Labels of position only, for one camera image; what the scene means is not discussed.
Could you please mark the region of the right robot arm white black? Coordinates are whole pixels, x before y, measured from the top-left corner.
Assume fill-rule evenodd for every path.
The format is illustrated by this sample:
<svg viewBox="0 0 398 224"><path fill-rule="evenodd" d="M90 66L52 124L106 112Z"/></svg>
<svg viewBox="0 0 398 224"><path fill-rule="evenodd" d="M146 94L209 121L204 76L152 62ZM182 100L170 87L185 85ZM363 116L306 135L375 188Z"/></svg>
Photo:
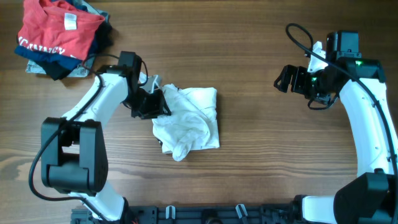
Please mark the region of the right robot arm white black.
<svg viewBox="0 0 398 224"><path fill-rule="evenodd" d="M304 223L397 223L397 135L377 60L340 57L327 66L286 65L274 82L286 92L330 107L337 96L348 115L357 177L332 196L296 196L290 220Z"/></svg>

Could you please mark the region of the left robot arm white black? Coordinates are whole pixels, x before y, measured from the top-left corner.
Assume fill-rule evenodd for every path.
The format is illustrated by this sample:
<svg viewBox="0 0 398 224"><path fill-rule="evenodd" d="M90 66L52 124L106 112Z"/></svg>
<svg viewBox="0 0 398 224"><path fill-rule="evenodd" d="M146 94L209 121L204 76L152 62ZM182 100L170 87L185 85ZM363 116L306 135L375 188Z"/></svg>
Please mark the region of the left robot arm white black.
<svg viewBox="0 0 398 224"><path fill-rule="evenodd" d="M126 198L108 182L108 157L103 130L121 104L133 118L170 114L158 75L140 66L103 66L78 104L60 118L46 118L42 146L35 158L41 180L61 193L58 201L79 200L94 223L137 223Z"/></svg>

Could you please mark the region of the white t-shirt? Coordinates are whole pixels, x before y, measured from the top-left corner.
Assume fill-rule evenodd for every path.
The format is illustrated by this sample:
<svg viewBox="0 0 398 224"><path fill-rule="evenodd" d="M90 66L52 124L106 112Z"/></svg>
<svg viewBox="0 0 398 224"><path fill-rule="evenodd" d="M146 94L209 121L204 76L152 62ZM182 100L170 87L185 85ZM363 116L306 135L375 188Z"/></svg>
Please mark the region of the white t-shirt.
<svg viewBox="0 0 398 224"><path fill-rule="evenodd" d="M140 73L139 81L148 82L145 91L160 90L171 115L153 119L153 134L164 154L170 154L177 162L189 152L220 147L216 112L217 89L185 88L173 84L162 86L159 75L147 77Z"/></svg>

